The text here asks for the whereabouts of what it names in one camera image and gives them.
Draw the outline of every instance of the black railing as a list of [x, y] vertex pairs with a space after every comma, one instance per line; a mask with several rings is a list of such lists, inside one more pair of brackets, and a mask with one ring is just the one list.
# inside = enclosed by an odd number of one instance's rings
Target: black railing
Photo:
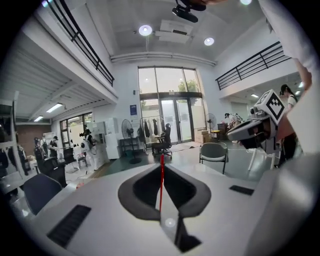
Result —
[[95, 50], [92, 48], [84, 33], [81, 31], [66, 2], [64, 0], [59, 0], [64, 12], [57, 3], [57, 0], [46, 0], [46, 2], [54, 16], [68, 33], [71, 42], [75, 42], [77, 44], [84, 55], [91, 61], [95, 69], [105, 77], [111, 86], [113, 86], [115, 80], [114, 77], [111, 75], [105, 64], [101, 61]]
[[280, 42], [276, 42], [224, 73], [216, 81], [221, 90], [289, 59], [284, 55]]

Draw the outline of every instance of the person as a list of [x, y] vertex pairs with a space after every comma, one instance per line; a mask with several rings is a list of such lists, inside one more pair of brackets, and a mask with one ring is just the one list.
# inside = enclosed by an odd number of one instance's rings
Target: person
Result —
[[232, 129], [233, 127], [241, 124], [242, 122], [242, 118], [238, 115], [238, 114], [229, 114], [229, 113], [225, 113], [224, 114], [224, 118], [227, 119], [229, 118], [230, 119], [230, 122], [228, 124], [228, 127], [227, 129], [230, 130]]
[[97, 149], [96, 149], [96, 143], [97, 141], [92, 137], [91, 131], [89, 129], [85, 130], [84, 133], [85, 140], [90, 144], [90, 150], [87, 152], [87, 155], [89, 157], [89, 161], [91, 163], [91, 166], [93, 167], [93, 170], [98, 170], [98, 160], [97, 158]]
[[[189, 0], [193, 4], [198, 5], [214, 5], [227, 0]], [[304, 93], [301, 99], [308, 93], [312, 84], [319, 85], [320, 82], [320, 60], [316, 50], [314, 49], [312, 43], [307, 37], [305, 31], [301, 28], [300, 24], [292, 16], [292, 14], [281, 4], [278, 0], [259, 0], [260, 7], [267, 18], [267, 23], [269, 27], [278, 36], [281, 42], [283, 52], [286, 56], [291, 57], [295, 62], [296, 68], [301, 77], [302, 83], [304, 85]], [[315, 102], [315, 98], [312, 94], [308, 94], [308, 99], [312, 100], [319, 106], [319, 103]], [[303, 109], [307, 107], [310, 100], [300, 100], [296, 104], [295, 109]], [[293, 134], [295, 131], [292, 127], [293, 123], [297, 124], [297, 114], [289, 114], [291, 110], [287, 111], [278, 125], [278, 132], [276, 135], [276, 140], [279, 141], [288, 135]], [[315, 123], [315, 120], [311, 116], [305, 116], [305, 120], [309, 123]], [[300, 136], [303, 137], [303, 129], [299, 129]]]
[[58, 158], [58, 137], [54, 136], [53, 139], [50, 141], [48, 145], [48, 149], [50, 150], [50, 157], [51, 158]]
[[[287, 99], [287, 111], [290, 111], [297, 103], [298, 99], [289, 88], [288, 85], [283, 84], [281, 86], [280, 95], [284, 96]], [[280, 168], [281, 165], [292, 159], [295, 155], [296, 146], [297, 146], [297, 136], [295, 133], [292, 133], [281, 140], [282, 150], [279, 159], [278, 165], [275, 167]]]

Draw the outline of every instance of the ceiling vent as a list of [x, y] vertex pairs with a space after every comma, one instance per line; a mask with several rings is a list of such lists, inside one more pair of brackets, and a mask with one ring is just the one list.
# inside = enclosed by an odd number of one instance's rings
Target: ceiling vent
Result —
[[190, 38], [192, 29], [193, 26], [163, 19], [161, 21], [160, 31], [156, 31], [155, 35], [159, 37], [159, 41], [185, 44]]

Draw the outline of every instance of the black pants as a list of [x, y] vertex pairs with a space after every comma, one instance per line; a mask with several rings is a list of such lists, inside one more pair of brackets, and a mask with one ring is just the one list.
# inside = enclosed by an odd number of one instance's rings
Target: black pants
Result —
[[280, 167], [284, 162], [292, 159], [295, 155], [297, 146], [296, 134], [293, 133], [283, 139], [282, 151], [279, 160], [278, 167]]

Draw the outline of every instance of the black vent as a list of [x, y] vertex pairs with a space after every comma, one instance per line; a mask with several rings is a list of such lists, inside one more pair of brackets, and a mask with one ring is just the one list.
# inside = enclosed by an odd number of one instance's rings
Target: black vent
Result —
[[78, 228], [85, 220], [91, 208], [83, 205], [75, 206], [68, 214], [61, 220], [57, 226], [47, 235], [52, 241], [66, 247], [75, 235]]
[[172, 32], [177, 33], [177, 34], [181, 34], [181, 35], [185, 35], [185, 36], [188, 34], [187, 32], [183, 32], [183, 31], [175, 30], [175, 29]]

